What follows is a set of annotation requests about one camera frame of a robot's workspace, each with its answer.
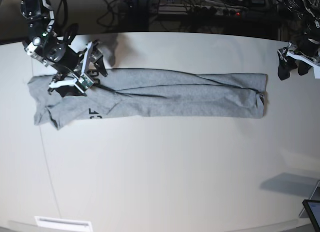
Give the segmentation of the black tablet screen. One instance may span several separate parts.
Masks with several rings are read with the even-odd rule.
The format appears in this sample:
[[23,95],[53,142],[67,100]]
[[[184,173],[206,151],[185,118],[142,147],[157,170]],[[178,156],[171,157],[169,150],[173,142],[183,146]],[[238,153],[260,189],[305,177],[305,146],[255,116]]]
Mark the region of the black tablet screen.
[[316,232],[320,232],[320,202],[317,200],[304,200],[303,207]]

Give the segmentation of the grey T-shirt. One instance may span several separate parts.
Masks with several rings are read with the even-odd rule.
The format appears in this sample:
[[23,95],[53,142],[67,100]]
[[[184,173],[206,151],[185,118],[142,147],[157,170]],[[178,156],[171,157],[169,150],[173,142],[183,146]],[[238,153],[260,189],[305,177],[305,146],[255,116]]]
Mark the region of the grey T-shirt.
[[125,117],[231,117],[261,119],[266,74],[191,74],[160,69],[112,69],[93,74],[97,84],[87,96],[48,93],[51,76],[32,78],[34,123],[57,130],[76,120]]

